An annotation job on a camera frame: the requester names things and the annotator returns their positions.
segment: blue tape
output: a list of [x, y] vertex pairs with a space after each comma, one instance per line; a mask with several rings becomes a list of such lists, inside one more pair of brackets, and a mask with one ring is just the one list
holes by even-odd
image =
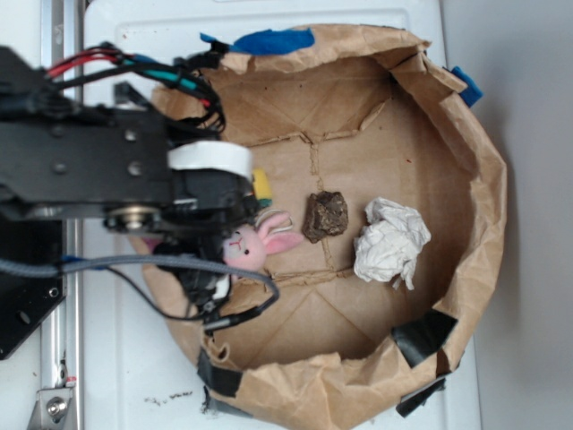
[[469, 108], [472, 107], [477, 100], [483, 97], [483, 92], [479, 89], [474, 80], [465, 74], [459, 66], [451, 69], [451, 72], [467, 84], [467, 88], [459, 93], [459, 97], [465, 101]]
[[[203, 33], [201, 33], [201, 40], [207, 43], [217, 41], [212, 36]], [[242, 36], [229, 46], [229, 50], [253, 56], [282, 56], [312, 45], [314, 45], [314, 36], [311, 29], [264, 30]]]

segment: paper bag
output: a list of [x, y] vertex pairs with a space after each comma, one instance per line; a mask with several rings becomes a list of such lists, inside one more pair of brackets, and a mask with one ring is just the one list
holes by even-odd
[[[273, 207], [300, 229], [311, 193], [340, 191], [348, 229], [269, 257], [281, 298], [262, 316], [212, 339], [199, 324], [168, 324], [213, 398], [291, 429], [349, 429], [458, 367], [496, 285], [506, 167], [458, 96], [466, 85], [428, 60], [428, 42], [390, 28], [311, 28], [312, 47], [230, 54], [206, 75], [227, 114], [224, 139], [251, 148]], [[174, 118], [197, 108], [167, 89], [155, 102]], [[419, 210], [432, 233], [414, 291], [352, 271], [363, 210], [378, 196]], [[183, 314], [175, 278], [144, 274], [158, 304]], [[225, 313], [267, 296], [240, 280]]]

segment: pink bunny toy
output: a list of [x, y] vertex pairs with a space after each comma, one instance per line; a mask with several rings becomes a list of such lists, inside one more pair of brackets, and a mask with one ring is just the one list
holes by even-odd
[[290, 214], [278, 211], [264, 219], [258, 227], [240, 227], [223, 243], [223, 260], [229, 266], [248, 271], [258, 271], [267, 255], [288, 251], [303, 242], [304, 236], [292, 228], [278, 228], [290, 219]]

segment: cable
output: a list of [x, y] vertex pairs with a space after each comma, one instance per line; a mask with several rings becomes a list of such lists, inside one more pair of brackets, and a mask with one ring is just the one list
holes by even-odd
[[5, 273], [21, 276], [23, 278], [55, 278], [67, 273], [76, 271], [86, 271], [89, 269], [107, 269], [109, 266], [118, 264], [156, 264], [164, 267], [174, 267], [180, 269], [193, 269], [198, 271], [211, 271], [223, 273], [226, 275], [236, 275], [252, 280], [259, 280], [269, 287], [272, 295], [262, 304], [251, 309], [247, 309], [239, 314], [231, 314], [221, 317], [213, 322], [205, 322], [203, 329], [205, 331], [221, 330], [244, 323], [260, 314], [275, 303], [280, 297], [277, 285], [271, 278], [261, 275], [256, 271], [245, 271], [235, 267], [227, 266], [220, 262], [210, 262], [200, 260], [190, 255], [117, 255], [111, 257], [95, 258], [92, 260], [81, 260], [74, 262], [64, 262], [59, 265], [43, 264], [32, 265], [22, 262], [13, 262], [6, 259], [0, 259], [0, 271]]
[[[171, 314], [166, 314], [165, 312], [163, 312], [161, 310], [160, 307], [158, 307], [155, 303], [153, 303], [153, 300], [151, 300], [147, 294], [145, 294], [145, 292], [135, 283], [135, 281], [133, 279], [131, 279], [130, 277], [128, 277], [126, 274], [124, 274], [123, 272], [114, 269], [112, 267], [107, 267], [106, 268], [107, 271], [110, 271], [111, 273], [115, 274], [116, 276], [118, 276], [119, 278], [121, 278], [122, 280], [124, 280], [130, 287], [132, 287], [135, 292], [137, 292], [141, 298], [143, 298], [143, 300], [145, 300], [147, 302], [147, 304], [149, 306], [151, 306], [151, 308], [157, 312], [158, 314], [160, 314], [161, 316], [163, 316], [164, 318], [167, 318], [168, 320], [173, 320], [173, 321], [187, 321], [187, 322], [193, 322], [193, 321], [199, 321], [201, 319], [200, 315], [195, 315], [195, 316], [175, 316], [175, 315], [171, 315]], [[187, 311], [185, 312], [185, 315], [189, 315], [190, 312], [190, 308], [191, 308], [191, 302], [189, 302], [189, 306], [187, 307]]]

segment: crumpled paper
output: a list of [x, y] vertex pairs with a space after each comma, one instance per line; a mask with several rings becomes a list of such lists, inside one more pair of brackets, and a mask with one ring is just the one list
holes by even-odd
[[356, 276], [388, 282], [400, 275], [392, 287], [397, 289], [404, 280], [408, 289], [414, 289], [417, 256], [432, 238], [420, 212], [381, 197], [368, 203], [365, 211], [371, 225], [355, 239]]

